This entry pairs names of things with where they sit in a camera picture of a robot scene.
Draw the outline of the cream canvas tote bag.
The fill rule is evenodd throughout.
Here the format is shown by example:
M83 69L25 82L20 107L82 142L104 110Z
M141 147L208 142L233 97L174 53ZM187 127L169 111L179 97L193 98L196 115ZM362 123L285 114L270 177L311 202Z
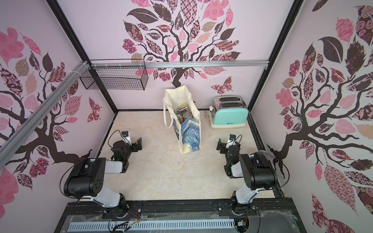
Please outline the cream canvas tote bag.
M185 85L165 90L163 115L165 126L175 131L181 154L202 149L200 111Z

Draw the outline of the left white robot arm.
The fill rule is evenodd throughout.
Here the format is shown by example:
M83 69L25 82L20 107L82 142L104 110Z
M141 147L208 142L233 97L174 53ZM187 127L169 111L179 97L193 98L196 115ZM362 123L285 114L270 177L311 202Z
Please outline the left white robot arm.
M139 218L139 213L130 209L125 196L115 192L104 184L105 175L125 173L129 167L129 158L133 152L142 150L142 138L129 143L129 137L113 144L111 159L80 159L68 171L64 184L59 184L60 192L68 198L87 199L107 209L109 213L123 218L128 213Z

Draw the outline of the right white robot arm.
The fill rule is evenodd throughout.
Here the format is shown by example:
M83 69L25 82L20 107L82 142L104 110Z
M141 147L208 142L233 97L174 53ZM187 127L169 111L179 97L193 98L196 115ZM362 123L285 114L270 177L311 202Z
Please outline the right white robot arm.
M231 178L243 178L244 183L240 189L233 192L228 209L233 215L242 216L253 204L254 198L264 191L282 189L278 183L273 162L269 157L277 158L265 150L252 154L241 154L241 145L233 139L226 143L221 140L217 143L217 150L225 156L225 174Z

